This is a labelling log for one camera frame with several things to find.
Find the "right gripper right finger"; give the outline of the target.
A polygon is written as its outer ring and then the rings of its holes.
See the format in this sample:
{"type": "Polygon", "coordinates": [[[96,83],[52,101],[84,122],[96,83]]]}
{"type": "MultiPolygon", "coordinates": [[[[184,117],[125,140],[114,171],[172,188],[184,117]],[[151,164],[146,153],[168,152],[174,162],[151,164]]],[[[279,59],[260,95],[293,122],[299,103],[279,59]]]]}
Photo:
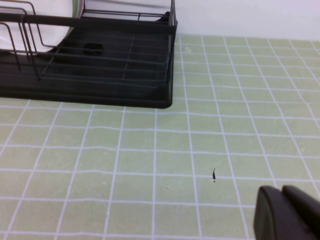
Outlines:
{"type": "Polygon", "coordinates": [[[320,202],[293,185],[282,187],[282,193],[289,200],[301,220],[311,233],[320,239],[320,202]]]}

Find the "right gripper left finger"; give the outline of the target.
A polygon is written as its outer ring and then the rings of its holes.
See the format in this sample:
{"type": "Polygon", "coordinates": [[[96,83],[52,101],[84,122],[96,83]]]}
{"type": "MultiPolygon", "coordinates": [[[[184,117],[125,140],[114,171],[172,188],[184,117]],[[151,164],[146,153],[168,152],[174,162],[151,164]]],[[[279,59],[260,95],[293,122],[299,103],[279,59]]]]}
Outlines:
{"type": "Polygon", "coordinates": [[[309,227],[290,201],[278,189],[261,186],[253,221],[257,240],[302,240],[309,238],[309,227]]]}

